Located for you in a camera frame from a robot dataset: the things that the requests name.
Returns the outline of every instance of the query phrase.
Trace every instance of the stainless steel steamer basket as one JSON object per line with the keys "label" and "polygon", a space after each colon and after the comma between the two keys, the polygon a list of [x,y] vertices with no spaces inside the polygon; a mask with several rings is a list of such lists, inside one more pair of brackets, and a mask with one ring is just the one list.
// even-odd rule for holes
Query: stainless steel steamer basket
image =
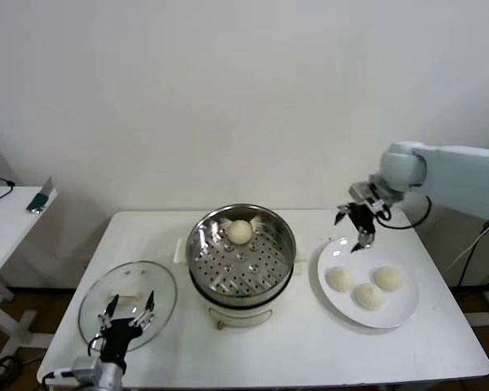
{"label": "stainless steel steamer basket", "polygon": [[[235,245],[227,229],[235,220],[250,222],[252,239]],[[232,309],[266,304],[279,295],[293,273],[296,245],[278,214],[257,205],[234,204],[209,213],[187,241],[192,282],[213,303]]]}

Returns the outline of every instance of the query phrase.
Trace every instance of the small white table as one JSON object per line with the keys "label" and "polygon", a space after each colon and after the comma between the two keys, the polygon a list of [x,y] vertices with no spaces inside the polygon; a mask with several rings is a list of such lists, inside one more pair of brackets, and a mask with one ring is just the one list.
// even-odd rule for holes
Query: small white table
{"label": "small white table", "polygon": [[[8,187],[0,187],[0,195]],[[15,187],[13,192],[0,200],[0,269],[20,242],[29,233],[41,214],[29,213],[26,208],[41,187]],[[57,192],[53,191],[46,208],[52,203]],[[12,300],[13,293],[0,282],[0,303]],[[0,309],[0,330],[9,336],[0,357],[13,354],[19,347],[46,348],[52,334],[29,332],[29,325],[34,320],[36,311],[25,311],[19,322]]]}
{"label": "small white table", "polygon": [[[126,388],[241,388],[389,384],[484,376],[489,360],[416,232],[377,232],[369,251],[399,257],[420,289],[416,313],[403,326],[376,330],[353,323],[326,302],[315,276],[319,250],[340,236],[356,237],[332,210],[280,210],[307,262],[293,276],[265,323],[219,331],[201,304],[184,264],[173,263],[179,238],[205,212],[116,214],[81,280],[38,370],[71,367],[86,355],[77,316],[99,277],[139,260],[165,265],[178,285],[178,303],[166,327],[126,355]],[[394,211],[394,224],[406,225]],[[52,380],[52,384],[75,384]]]}

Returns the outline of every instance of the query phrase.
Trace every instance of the robotic arm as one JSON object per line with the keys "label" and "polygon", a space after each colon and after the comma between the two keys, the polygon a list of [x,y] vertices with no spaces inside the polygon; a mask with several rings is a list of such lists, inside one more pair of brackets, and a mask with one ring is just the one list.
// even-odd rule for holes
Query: robotic arm
{"label": "robotic arm", "polygon": [[354,202],[338,207],[335,223],[347,215],[359,232],[352,251],[371,247],[373,219],[390,220],[390,208],[406,191],[489,220],[489,149],[392,144],[381,158],[380,172],[351,185]]}
{"label": "robotic arm", "polygon": [[[43,377],[42,386],[47,379],[55,377],[74,377],[83,391],[122,391],[121,378],[126,371],[125,355],[129,343],[141,336],[154,319],[154,291],[151,292],[144,310],[133,318],[113,319],[119,296],[116,295],[102,314],[98,335],[89,343],[88,356],[76,359],[72,368],[53,371]],[[96,340],[103,340],[98,356],[90,355],[90,348]]]}

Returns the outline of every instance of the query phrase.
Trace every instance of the steamed bun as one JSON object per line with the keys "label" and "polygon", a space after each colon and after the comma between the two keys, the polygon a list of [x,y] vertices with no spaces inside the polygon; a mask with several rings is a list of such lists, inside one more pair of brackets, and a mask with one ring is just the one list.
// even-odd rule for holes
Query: steamed bun
{"label": "steamed bun", "polygon": [[366,310],[378,310],[384,305],[382,290],[372,283],[361,283],[353,293],[357,302]]}
{"label": "steamed bun", "polygon": [[252,226],[245,220],[235,220],[228,227],[227,234],[233,244],[245,244],[252,239]]}
{"label": "steamed bun", "polygon": [[394,267],[384,266],[373,274],[375,283],[387,292],[394,292],[402,287],[402,276]]}
{"label": "steamed bun", "polygon": [[328,283],[336,291],[348,292],[355,285],[355,277],[344,266],[335,266],[328,272]]}

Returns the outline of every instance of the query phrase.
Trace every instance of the glass lid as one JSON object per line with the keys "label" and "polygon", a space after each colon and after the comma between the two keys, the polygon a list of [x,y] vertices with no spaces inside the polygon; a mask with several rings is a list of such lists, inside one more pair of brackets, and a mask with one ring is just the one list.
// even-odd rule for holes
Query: glass lid
{"label": "glass lid", "polygon": [[[176,305],[176,283],[168,269],[150,261],[126,263],[103,275],[90,287],[80,306],[78,326],[86,344],[99,335],[98,315],[116,295],[119,299],[112,319],[134,318],[144,312],[152,291],[154,320],[140,337],[130,342],[128,351],[145,345],[165,327]],[[99,350],[101,343],[97,340],[92,348]]]}

